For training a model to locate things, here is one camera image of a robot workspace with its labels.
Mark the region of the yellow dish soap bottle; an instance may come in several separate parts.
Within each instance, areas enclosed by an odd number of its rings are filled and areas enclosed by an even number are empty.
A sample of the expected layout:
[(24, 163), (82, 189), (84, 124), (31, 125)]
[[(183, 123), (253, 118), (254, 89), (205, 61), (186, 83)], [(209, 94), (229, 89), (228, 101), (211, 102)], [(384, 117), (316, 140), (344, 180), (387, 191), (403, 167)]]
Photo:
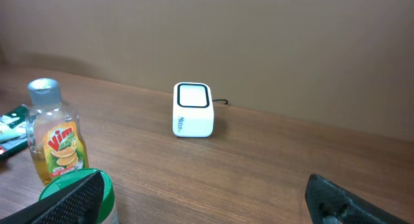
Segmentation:
[(38, 78), (28, 84), (28, 92), (28, 147), (41, 182), (47, 186), (63, 174), (88, 168), (78, 112), (63, 99), (59, 82)]

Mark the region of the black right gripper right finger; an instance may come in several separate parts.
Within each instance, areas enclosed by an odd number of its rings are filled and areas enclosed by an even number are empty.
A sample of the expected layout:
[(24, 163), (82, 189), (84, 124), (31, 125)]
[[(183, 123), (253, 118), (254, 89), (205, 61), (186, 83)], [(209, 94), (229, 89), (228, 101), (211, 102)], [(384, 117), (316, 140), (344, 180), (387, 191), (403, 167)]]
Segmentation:
[(316, 224), (408, 224), (318, 174), (309, 177), (305, 201)]

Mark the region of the green lid jar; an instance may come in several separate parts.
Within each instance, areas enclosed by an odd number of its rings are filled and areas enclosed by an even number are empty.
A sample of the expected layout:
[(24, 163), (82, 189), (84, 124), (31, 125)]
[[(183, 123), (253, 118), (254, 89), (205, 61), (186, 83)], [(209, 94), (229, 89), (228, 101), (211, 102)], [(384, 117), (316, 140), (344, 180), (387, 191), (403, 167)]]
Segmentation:
[(80, 169), (57, 178), (39, 200), (50, 202), (41, 217), (44, 223), (119, 223), (112, 180), (99, 169)]

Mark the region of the green white plastic packet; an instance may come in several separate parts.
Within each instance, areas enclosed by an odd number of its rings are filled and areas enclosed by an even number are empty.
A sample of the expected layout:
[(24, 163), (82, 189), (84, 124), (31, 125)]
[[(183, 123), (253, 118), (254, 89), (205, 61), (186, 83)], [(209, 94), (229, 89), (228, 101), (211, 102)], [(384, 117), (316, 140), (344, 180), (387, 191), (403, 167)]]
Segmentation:
[(27, 113), (28, 106), (21, 104), (1, 116), (1, 161), (28, 147)]

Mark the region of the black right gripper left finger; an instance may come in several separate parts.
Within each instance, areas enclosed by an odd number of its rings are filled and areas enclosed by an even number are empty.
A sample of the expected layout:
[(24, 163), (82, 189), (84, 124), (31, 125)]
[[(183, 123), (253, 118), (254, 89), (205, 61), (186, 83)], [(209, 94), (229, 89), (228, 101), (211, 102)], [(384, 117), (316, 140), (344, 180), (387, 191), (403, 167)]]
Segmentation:
[(104, 180), (94, 172), (1, 220), (1, 224), (93, 224), (104, 196)]

